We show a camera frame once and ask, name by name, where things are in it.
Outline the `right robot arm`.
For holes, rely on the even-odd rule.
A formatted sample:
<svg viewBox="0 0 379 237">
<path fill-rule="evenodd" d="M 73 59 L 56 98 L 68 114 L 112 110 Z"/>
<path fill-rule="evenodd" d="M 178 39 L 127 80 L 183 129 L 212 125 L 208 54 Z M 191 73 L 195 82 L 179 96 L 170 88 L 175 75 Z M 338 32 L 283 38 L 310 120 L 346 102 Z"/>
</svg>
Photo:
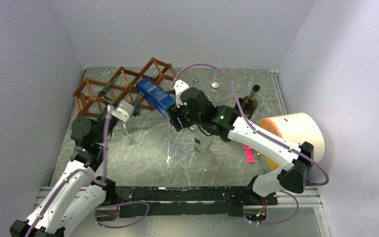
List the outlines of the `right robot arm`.
<svg viewBox="0 0 379 237">
<path fill-rule="evenodd" d="M 254 179 L 247 200 L 259 204 L 270 193 L 280 190 L 301 194 L 313 166 L 314 146 L 309 142 L 284 140 L 246 121 L 242 114 L 226 105 L 215 107 L 201 90 L 176 85 L 176 103 L 168 107 L 170 123 L 177 131 L 197 126 L 207 136 L 220 136 L 249 146 L 278 164 L 275 171 Z"/>
</svg>

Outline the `blue square Blue Dash bottle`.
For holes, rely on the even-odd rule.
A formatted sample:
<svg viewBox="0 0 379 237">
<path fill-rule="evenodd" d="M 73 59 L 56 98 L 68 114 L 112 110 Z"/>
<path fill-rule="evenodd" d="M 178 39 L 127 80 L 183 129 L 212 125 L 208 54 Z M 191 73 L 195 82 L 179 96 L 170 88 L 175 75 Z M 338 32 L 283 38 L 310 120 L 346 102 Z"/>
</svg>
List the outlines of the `blue square Blue Dash bottle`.
<svg viewBox="0 0 379 237">
<path fill-rule="evenodd" d="M 136 88 L 138 92 L 142 92 L 143 98 L 150 105 L 164 117 L 170 119 L 167 109 L 176 103 L 176 100 L 171 95 L 149 78 L 143 78 L 138 81 Z"/>
</svg>

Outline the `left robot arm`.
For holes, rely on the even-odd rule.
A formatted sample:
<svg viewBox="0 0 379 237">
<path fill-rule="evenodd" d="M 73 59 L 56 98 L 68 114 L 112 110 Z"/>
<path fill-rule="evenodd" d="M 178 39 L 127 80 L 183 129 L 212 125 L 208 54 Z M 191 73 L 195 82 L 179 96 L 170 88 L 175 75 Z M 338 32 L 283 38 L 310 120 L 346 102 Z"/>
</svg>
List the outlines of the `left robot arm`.
<svg viewBox="0 0 379 237">
<path fill-rule="evenodd" d="M 139 113 L 138 106 L 107 96 L 116 85 L 110 80 L 98 93 L 105 108 L 97 120 L 77 117 L 71 126 L 76 146 L 63 174 L 43 202 L 25 219 L 10 227 L 13 237 L 68 237 L 97 206 L 118 200 L 115 182 L 107 178 L 108 138 L 116 124 Z"/>
</svg>

